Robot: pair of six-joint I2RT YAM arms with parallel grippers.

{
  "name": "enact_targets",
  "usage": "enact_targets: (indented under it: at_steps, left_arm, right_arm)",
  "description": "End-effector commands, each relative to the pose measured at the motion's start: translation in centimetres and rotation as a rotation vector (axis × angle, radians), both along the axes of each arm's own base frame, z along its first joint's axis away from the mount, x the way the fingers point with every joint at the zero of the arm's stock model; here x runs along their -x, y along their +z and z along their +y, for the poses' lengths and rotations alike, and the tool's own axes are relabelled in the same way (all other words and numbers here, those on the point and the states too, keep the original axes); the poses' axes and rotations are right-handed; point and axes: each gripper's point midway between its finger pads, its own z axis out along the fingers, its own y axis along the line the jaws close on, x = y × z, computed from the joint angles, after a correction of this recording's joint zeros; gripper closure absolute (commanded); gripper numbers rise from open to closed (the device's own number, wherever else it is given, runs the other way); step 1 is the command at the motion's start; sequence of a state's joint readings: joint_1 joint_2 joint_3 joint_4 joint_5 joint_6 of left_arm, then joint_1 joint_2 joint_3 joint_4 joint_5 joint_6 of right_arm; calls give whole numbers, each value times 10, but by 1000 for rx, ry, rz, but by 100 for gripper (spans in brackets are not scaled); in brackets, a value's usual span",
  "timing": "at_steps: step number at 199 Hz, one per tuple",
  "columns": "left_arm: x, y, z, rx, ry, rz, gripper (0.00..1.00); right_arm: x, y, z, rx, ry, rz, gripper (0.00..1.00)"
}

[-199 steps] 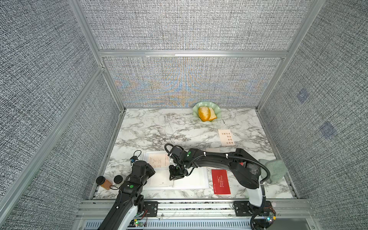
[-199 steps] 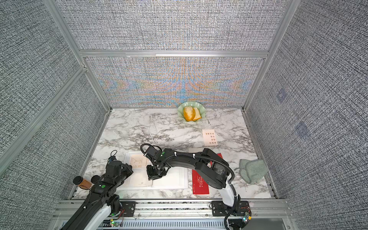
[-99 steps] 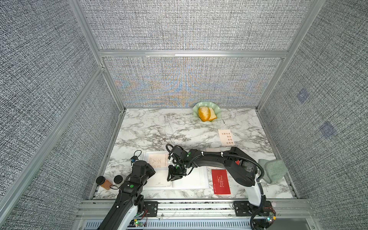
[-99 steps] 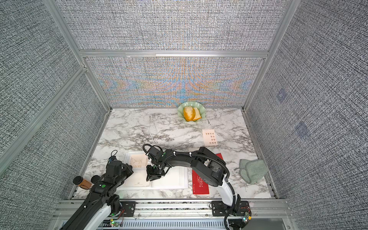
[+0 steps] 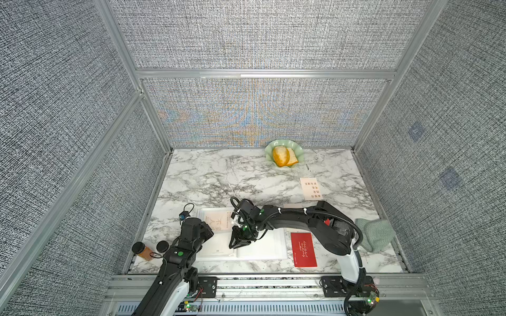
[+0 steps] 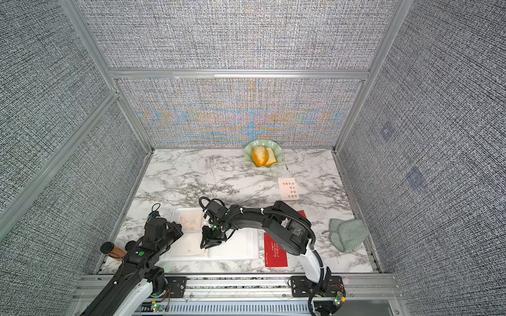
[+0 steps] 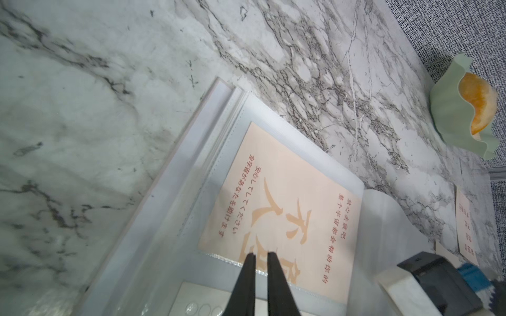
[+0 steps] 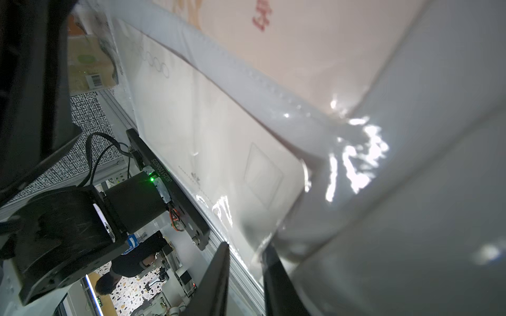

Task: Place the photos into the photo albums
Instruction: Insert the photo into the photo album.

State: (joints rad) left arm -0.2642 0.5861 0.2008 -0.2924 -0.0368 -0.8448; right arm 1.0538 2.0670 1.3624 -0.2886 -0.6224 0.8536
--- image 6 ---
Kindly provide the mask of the pink card gold character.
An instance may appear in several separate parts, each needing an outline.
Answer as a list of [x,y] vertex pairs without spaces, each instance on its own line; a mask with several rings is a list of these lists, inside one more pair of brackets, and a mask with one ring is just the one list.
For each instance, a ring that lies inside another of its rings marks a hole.
[[184,211],[177,216],[184,233],[198,233],[202,230],[203,213],[199,211]]

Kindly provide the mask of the white photo album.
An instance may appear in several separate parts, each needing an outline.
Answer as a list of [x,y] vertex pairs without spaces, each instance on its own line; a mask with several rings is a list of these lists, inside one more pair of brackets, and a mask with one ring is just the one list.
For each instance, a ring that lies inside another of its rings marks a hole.
[[228,230],[212,225],[201,208],[179,208],[170,222],[179,224],[183,235],[160,259],[162,261],[218,261],[259,258],[258,233],[254,229]]

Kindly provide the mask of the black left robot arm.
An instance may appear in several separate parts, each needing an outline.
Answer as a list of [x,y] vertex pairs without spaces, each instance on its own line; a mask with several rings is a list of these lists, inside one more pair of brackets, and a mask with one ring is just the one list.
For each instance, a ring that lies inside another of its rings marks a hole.
[[153,217],[144,235],[128,247],[120,267],[82,315],[133,315],[152,295],[167,292],[161,255],[183,236],[182,225]]

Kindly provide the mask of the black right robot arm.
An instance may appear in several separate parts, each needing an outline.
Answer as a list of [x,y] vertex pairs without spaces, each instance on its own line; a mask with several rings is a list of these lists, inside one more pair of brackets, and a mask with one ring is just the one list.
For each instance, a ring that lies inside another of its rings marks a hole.
[[227,242],[235,231],[262,230],[285,252],[298,257],[305,277],[313,283],[312,292],[324,288],[328,268],[315,249],[316,234],[311,222],[283,201],[263,208],[240,205],[227,207],[219,199],[200,197],[199,205],[207,225],[202,227],[201,249],[209,249]]

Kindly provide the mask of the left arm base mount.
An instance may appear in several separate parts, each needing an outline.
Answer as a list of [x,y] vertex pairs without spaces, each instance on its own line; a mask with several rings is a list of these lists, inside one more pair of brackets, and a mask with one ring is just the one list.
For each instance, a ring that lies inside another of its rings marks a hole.
[[162,298],[182,298],[186,290],[187,280],[186,276],[166,276],[162,268],[157,268],[155,270],[152,297],[157,300],[161,300]]

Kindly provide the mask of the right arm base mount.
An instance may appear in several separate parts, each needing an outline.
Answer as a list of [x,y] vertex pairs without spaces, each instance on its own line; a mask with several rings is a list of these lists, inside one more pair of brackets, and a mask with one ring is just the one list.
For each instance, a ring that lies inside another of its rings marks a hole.
[[346,301],[346,290],[343,279],[337,275],[329,275],[319,288],[316,283],[305,276],[291,276],[287,282],[294,298],[310,298],[311,315],[334,315]]

